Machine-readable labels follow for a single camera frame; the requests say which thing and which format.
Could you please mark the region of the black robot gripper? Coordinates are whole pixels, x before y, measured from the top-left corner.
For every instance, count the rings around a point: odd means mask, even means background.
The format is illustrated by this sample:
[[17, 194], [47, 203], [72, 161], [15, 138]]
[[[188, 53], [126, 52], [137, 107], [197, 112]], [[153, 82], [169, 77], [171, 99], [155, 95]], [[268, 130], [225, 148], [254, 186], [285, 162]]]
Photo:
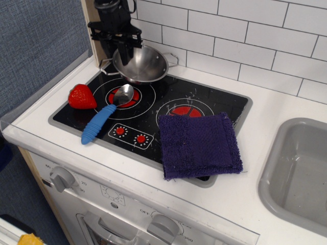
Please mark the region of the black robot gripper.
[[131, 24], [130, 13], [123, 9], [100, 11], [99, 21], [91, 21], [91, 38], [99, 41], [107, 58], [118, 49], [121, 62], [127, 65], [134, 57], [134, 47], [142, 47], [142, 31]]

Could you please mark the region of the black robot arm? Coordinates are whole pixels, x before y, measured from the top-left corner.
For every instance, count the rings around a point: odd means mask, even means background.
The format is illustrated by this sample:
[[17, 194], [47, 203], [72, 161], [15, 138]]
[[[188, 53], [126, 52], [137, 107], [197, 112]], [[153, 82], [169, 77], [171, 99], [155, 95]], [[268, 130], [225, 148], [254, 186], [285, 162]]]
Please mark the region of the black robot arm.
[[134, 49], [141, 48], [142, 30], [131, 24], [131, 14], [137, 10], [136, 1], [133, 10], [129, 9], [127, 1], [94, 1], [100, 21], [91, 21], [92, 40], [99, 41], [108, 58], [118, 51], [122, 64], [126, 66], [134, 57]]

